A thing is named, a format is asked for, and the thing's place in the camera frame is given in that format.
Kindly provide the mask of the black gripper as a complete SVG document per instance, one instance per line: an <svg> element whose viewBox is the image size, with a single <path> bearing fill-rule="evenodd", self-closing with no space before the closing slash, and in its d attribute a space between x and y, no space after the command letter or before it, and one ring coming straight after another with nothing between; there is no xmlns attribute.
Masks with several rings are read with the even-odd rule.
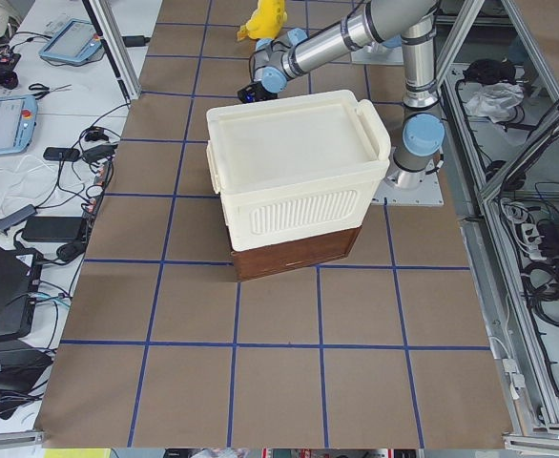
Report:
<svg viewBox="0 0 559 458"><path fill-rule="evenodd" d="M238 91L238 99L242 103L254 103L275 100L276 94L267 91L260 81L255 81Z"/></svg>

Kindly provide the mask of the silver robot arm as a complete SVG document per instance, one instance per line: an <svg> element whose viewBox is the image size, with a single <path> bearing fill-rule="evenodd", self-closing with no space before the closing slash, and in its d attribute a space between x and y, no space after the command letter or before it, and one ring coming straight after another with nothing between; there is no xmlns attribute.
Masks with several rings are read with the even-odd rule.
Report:
<svg viewBox="0 0 559 458"><path fill-rule="evenodd" d="M238 92L253 104L238 133L238 177L372 169L375 179L424 174L441 147L445 127L438 113L434 1L370 1L325 29L307 35L292 29L258 39L250 57L250 83ZM369 45L394 37L404 57L405 118L397 149L374 107L349 91L279 99L288 82Z"/></svg>

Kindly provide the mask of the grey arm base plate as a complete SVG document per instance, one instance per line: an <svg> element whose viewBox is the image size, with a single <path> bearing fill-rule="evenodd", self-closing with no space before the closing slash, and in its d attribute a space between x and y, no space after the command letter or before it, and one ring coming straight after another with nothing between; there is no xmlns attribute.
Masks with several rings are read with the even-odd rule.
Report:
<svg viewBox="0 0 559 458"><path fill-rule="evenodd" d="M423 171L410 173L390 161L386 177L381 181L371 203L389 206L441 207L445 204L434 171L434 160L430 159Z"/></svg>

